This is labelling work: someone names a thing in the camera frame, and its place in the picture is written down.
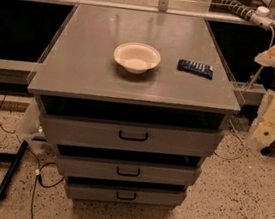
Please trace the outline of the black bar on floor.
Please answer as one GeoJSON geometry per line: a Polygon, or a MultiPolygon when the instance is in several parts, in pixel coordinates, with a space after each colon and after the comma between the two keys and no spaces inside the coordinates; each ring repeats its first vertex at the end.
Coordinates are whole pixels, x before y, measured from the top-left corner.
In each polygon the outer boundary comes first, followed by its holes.
{"type": "Polygon", "coordinates": [[[28,143],[25,140],[23,140],[20,145],[20,148],[17,151],[17,154],[14,155],[14,160],[11,162],[9,169],[7,170],[6,175],[3,177],[3,180],[0,184],[0,201],[5,199],[5,193],[7,191],[7,188],[10,185],[10,182],[14,177],[14,173],[15,171],[17,171],[19,163],[21,162],[22,157],[24,156],[27,148],[28,143]]]}

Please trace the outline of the dark blue snack packet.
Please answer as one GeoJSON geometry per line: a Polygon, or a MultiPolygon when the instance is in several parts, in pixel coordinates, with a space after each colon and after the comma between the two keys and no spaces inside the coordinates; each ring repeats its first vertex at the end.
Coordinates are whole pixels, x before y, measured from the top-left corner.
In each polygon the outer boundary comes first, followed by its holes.
{"type": "Polygon", "coordinates": [[[178,71],[185,71],[186,73],[201,76],[202,78],[207,78],[208,80],[211,80],[213,76],[212,66],[194,61],[187,61],[185,59],[178,61],[177,69],[178,71]]]}

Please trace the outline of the grey middle drawer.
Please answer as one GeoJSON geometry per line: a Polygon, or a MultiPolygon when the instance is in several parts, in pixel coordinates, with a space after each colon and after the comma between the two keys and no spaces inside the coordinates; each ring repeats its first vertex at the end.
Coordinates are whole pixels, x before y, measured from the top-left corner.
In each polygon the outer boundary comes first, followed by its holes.
{"type": "Polygon", "coordinates": [[[60,174],[79,178],[190,186],[201,169],[188,156],[59,145],[60,174]]]}

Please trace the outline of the white power strip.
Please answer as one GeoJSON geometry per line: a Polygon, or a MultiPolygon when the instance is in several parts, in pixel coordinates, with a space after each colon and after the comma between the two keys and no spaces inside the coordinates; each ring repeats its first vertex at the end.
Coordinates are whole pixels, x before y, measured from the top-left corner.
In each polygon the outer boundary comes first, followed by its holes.
{"type": "Polygon", "coordinates": [[[227,6],[229,11],[235,13],[245,21],[250,21],[250,23],[265,29],[265,31],[268,31],[273,24],[273,20],[269,17],[270,10],[265,6],[260,6],[254,10],[237,0],[221,0],[221,2],[227,6]]]}

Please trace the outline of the grey top drawer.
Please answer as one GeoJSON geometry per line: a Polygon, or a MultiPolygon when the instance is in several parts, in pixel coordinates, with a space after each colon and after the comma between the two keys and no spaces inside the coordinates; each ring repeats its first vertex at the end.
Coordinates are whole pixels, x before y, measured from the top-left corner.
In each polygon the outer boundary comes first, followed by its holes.
{"type": "Polygon", "coordinates": [[[76,116],[45,115],[40,118],[45,137],[58,145],[104,149],[210,156],[223,138],[221,130],[183,125],[137,123],[76,116]]]}

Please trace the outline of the white paper bowl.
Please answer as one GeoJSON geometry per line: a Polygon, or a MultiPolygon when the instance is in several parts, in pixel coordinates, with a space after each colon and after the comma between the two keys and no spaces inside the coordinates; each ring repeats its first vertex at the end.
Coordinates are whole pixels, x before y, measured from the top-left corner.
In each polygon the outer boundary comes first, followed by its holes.
{"type": "Polygon", "coordinates": [[[113,58],[127,72],[142,74],[160,64],[161,55],[154,48],[142,43],[124,43],[114,50],[113,58]]]}

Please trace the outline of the grey drawer cabinet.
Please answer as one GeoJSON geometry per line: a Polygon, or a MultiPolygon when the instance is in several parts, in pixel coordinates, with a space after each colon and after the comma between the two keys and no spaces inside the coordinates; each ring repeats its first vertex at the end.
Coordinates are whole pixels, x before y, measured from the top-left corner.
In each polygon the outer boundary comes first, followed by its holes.
{"type": "Polygon", "coordinates": [[[203,19],[77,6],[28,87],[41,115],[224,129],[240,106],[203,19]],[[124,43],[142,43],[161,55],[142,74],[113,58],[124,43]],[[185,59],[212,66],[209,80],[178,71],[185,59]]]}

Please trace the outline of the grey metal rail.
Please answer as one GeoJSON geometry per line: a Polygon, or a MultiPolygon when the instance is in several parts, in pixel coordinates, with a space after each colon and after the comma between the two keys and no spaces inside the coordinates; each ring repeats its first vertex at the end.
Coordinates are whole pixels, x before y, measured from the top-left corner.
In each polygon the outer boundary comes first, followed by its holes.
{"type": "Polygon", "coordinates": [[[39,63],[0,59],[0,82],[27,86],[39,67],[39,63]]]}

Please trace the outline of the grey drawer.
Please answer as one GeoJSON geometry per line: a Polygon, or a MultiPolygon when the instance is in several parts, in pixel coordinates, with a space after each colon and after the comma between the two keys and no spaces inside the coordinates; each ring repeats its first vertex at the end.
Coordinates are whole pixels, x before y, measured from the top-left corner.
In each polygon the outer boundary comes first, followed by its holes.
{"type": "Polygon", "coordinates": [[[188,156],[59,145],[60,174],[79,178],[190,186],[201,169],[188,156]]]}
{"type": "Polygon", "coordinates": [[[148,182],[69,176],[65,181],[67,197],[78,200],[179,206],[186,197],[183,186],[148,182]]]}
{"type": "Polygon", "coordinates": [[[137,123],[76,116],[45,115],[40,118],[45,137],[58,145],[104,149],[210,156],[223,138],[221,130],[183,125],[137,123]]]}

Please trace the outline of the grey bottom drawer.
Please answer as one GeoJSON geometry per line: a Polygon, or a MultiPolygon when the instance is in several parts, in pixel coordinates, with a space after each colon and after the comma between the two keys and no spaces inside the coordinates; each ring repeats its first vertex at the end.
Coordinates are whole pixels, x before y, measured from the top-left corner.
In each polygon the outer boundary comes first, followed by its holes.
{"type": "Polygon", "coordinates": [[[67,197],[78,200],[179,206],[186,197],[183,186],[148,182],[69,176],[65,181],[67,197]]]}

